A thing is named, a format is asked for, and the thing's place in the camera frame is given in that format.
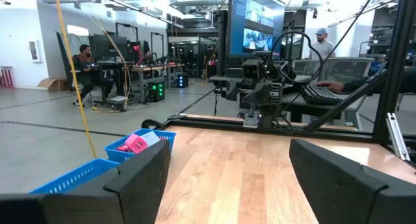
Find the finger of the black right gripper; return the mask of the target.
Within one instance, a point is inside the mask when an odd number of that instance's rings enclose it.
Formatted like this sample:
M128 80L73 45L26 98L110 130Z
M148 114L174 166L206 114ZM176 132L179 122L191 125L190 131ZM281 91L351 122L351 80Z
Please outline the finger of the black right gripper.
M237 85L237 82L229 81L225 98L230 101L236 101L238 92L239 92L239 87Z
M270 102L280 104L283 96L283 85L281 83L271 83L269 85Z

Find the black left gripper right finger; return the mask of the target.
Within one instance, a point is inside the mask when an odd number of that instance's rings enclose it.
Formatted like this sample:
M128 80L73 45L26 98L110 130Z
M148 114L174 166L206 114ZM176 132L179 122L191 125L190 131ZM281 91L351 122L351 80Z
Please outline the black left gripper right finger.
M416 184L299 138L289 158L320 224L416 224Z

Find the cardboard box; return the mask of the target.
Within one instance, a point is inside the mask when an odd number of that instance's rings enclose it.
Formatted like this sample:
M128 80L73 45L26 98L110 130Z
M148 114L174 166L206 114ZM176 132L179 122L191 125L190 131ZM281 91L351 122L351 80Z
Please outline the cardboard box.
M67 78L47 78L43 79L36 86L37 88L45 88L49 92L63 92L70 89Z

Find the light blue USB charger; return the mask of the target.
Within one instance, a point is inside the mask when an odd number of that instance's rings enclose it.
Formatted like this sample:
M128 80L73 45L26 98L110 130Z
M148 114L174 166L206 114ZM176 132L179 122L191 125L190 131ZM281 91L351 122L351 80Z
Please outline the light blue USB charger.
M140 135L140 137L146 142L147 147L151 147L160 141L160 138L153 131Z

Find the person's forearm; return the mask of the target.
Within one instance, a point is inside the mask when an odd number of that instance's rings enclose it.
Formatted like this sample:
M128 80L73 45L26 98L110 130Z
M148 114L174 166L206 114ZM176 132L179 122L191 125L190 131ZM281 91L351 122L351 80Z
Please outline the person's forearm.
M367 77L362 77L350 82L343 83L342 92L352 93L364 85ZM399 93L416 93L416 66L405 68L400 82Z

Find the pink USB charger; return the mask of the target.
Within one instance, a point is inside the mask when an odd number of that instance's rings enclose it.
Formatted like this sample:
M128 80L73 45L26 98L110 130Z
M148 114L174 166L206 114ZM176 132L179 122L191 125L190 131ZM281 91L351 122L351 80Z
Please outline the pink USB charger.
M147 142L137 134L131 134L125 140L124 144L134 153L139 154L148 147Z

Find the black desk with monitors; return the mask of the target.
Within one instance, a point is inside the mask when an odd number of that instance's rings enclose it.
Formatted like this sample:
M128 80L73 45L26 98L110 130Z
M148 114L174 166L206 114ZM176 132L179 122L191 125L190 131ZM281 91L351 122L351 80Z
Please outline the black desk with monitors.
M125 85L129 84L127 65L130 64L127 38L94 34L92 44L94 59L100 68L100 79L104 78L105 70L115 72L117 94L124 96L123 107L125 108L128 97L128 88ZM122 106L121 101L111 101L108 97L104 97L102 103Z

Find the red desk lamp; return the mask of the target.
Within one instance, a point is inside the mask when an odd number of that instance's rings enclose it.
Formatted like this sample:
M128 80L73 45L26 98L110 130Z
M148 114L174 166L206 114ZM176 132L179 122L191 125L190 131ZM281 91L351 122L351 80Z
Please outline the red desk lamp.
M143 54L142 54L142 51L141 51L139 45L134 45L133 46L133 60L135 62L136 67L139 67L142 63Z

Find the white wall box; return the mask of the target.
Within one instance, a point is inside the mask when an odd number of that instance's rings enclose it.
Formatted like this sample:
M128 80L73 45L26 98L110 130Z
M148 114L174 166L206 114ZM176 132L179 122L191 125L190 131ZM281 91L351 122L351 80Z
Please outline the white wall box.
M38 40L29 41L29 51L31 53L31 60L35 63L41 63L42 57L40 55Z

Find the black keyboard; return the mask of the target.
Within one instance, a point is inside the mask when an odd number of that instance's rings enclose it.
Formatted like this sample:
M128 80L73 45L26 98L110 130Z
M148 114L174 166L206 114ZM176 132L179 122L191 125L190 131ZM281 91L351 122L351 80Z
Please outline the black keyboard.
M343 101L343 98L333 92L314 85L307 85L301 91L301 95L305 102L316 105L337 105Z

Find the silver aluminium bracket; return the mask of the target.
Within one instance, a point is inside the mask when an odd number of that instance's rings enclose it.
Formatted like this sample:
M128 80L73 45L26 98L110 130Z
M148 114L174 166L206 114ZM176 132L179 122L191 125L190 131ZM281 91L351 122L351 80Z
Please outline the silver aluminium bracket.
M396 156L403 161L410 162L410 154L408 153L406 144L400 131L396 115L394 113L387 113L385 120Z

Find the person's hand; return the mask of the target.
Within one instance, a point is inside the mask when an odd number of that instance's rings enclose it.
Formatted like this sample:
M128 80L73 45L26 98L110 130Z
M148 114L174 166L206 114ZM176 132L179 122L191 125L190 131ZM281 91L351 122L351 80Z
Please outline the person's hand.
M327 90L335 93L343 93L344 91L344 84L341 82L319 81L316 83L316 86L326 88Z

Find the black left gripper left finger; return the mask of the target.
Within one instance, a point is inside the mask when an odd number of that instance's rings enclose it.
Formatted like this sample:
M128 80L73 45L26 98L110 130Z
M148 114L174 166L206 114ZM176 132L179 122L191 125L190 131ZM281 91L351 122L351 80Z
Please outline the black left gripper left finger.
M0 195L0 224L154 224L169 164L161 140L71 191Z

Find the large monitor screen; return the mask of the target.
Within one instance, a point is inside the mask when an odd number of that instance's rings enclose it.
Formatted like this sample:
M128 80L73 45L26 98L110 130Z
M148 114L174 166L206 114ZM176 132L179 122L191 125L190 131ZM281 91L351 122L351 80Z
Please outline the large monitor screen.
M275 41L283 33L286 4L282 0L229 0L226 56L248 58L253 52L281 57Z

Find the blue plastic basket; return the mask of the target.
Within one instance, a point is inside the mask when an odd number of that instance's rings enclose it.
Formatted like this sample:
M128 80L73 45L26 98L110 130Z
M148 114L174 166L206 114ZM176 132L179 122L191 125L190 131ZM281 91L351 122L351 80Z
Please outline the blue plastic basket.
M107 152L109 159L115 162L119 162L119 163L122 163L130 159L131 157L135 155L132 151L120 151L118 150L118 148L125 146L125 141L131 135L136 134L137 136L143 137L143 136L148 135L151 132L155 136L157 136L160 140L169 141L169 147L170 147L170 153L171 153L173 150L176 133L169 132L169 131L153 130L153 129L138 129L137 131L132 132L131 134L124 136L123 138L120 138L119 140L116 140L115 142L106 146L105 151Z
M31 193L65 193L119 165L118 162L97 158L38 187Z

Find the computer tower green lights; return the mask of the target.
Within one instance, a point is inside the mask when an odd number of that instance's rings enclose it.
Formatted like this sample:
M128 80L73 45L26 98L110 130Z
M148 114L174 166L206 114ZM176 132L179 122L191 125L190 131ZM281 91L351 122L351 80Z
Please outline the computer tower green lights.
M149 84L148 98L151 102L159 102L165 99L165 85L163 81Z

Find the grey desk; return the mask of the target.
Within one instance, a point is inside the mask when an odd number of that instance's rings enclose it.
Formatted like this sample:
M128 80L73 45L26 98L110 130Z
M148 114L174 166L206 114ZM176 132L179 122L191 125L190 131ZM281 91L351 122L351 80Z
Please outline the grey desk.
M302 123L310 123L333 108L333 106L328 105L309 104L304 101L304 98L301 95L296 97L297 95L298 93L284 95L282 98L282 105L289 104L295 99L294 102L289 105L287 111L291 113L292 119L294 119L295 116L300 116L300 122ZM366 96L360 97L357 101L346 107L339 117L328 120L328 122L338 126L355 127L357 130L362 131L363 126L359 116L359 109L365 99Z

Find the standing person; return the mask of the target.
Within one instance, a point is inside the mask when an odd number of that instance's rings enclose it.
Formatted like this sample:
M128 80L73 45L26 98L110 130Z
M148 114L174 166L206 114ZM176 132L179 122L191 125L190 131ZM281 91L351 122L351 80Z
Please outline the standing person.
M321 28L316 32L317 42L312 47L318 51L322 59L335 57L333 52L334 44L327 40L328 33L326 29Z

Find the seated person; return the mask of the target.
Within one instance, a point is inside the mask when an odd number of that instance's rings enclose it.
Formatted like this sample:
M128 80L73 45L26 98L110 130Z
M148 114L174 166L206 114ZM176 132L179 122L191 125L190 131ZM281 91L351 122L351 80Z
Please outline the seated person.
M74 55L72 61L75 71L77 71L77 81L83 85L80 93L81 101L96 86L100 86L101 89L104 90L102 97L107 98L112 90L113 82L106 78L101 78L99 69L94 66L95 61L92 57L91 48L89 45L81 44L79 50L80 53Z

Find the black aluminium table frame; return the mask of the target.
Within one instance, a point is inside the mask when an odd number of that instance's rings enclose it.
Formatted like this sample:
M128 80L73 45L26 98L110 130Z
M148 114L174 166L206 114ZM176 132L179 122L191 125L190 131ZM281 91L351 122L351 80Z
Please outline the black aluminium table frame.
M156 130L165 130L170 126L182 126L182 127L198 127L217 129L225 131L241 131L241 132L255 132L259 134L273 134L273 135L285 135L292 137L306 137L306 138L321 138L327 140L342 140L351 142L365 142L376 143L394 153L394 149L388 147L391 142L388 128L386 125L387 113L393 113L395 111L394 103L397 99L397 95L400 88L400 82L404 74L405 63L405 50L410 43L410 27L415 22L414 6L416 0L399 0L398 14L396 20L396 29L393 34L393 44L389 61L385 65L385 69L380 69L379 72L366 80L366 83L358 88L350 97L347 97L345 101L333 107L327 111L318 120L309 123L307 125L300 125L299 123L292 123L290 125L285 124L285 127L289 127L290 130L281 128L245 128L242 126L242 122L237 120L221 120L214 117L192 117L185 115L174 115L168 118L165 123L159 123L150 119L143 122L142 127L154 126ZM347 131L342 129L331 128L327 129L323 127L323 124L330 118L339 114L342 109L351 105L356 99L365 95L374 87L384 84L382 93L380 94L380 103L376 113L376 123L374 125L373 132L359 132L359 131Z

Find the red striped object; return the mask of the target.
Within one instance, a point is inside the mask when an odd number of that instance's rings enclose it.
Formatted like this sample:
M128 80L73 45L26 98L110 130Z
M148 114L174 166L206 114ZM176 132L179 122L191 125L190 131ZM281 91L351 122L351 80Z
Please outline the red striped object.
M14 88L13 69L11 66L0 66L0 87Z

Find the wooden workbench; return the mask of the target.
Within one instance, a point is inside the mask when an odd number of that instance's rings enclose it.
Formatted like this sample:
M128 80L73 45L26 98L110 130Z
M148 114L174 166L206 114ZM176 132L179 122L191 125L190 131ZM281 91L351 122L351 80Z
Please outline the wooden workbench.
M145 87L151 82L165 82L165 87L169 90L172 83L177 80L178 75L183 74L184 64L157 64L155 66L133 66L130 71L138 73L138 90L140 102L145 103L147 97Z

